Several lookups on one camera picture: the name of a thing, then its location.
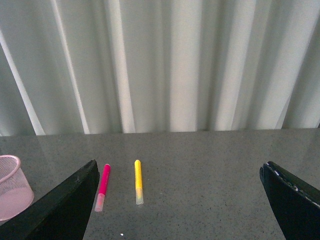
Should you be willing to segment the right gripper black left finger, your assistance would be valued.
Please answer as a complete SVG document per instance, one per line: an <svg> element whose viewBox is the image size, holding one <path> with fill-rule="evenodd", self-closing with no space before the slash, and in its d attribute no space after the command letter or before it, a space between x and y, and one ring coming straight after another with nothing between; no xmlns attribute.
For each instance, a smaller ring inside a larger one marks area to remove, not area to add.
<svg viewBox="0 0 320 240"><path fill-rule="evenodd" d="M0 227L2 240L81 240L98 188L98 165L89 161Z"/></svg>

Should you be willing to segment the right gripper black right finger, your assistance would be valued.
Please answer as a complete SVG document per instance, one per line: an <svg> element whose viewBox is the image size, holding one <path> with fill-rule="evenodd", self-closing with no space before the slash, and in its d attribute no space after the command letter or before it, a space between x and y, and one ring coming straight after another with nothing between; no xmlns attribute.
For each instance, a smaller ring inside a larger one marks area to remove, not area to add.
<svg viewBox="0 0 320 240"><path fill-rule="evenodd" d="M320 190L269 161L259 170L273 214L287 240L320 238Z"/></svg>

